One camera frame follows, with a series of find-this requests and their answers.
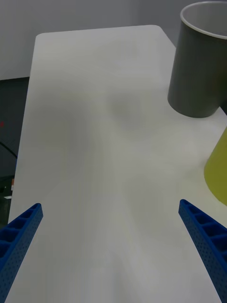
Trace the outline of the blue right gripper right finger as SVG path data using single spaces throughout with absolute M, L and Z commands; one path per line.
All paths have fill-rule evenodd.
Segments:
M 185 199 L 178 213 L 221 302 L 227 302 L 227 229 Z

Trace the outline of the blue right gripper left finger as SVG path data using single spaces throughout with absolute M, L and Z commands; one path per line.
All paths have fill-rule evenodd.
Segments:
M 40 203 L 0 230 L 0 302 L 5 302 L 27 250 L 43 218 Z

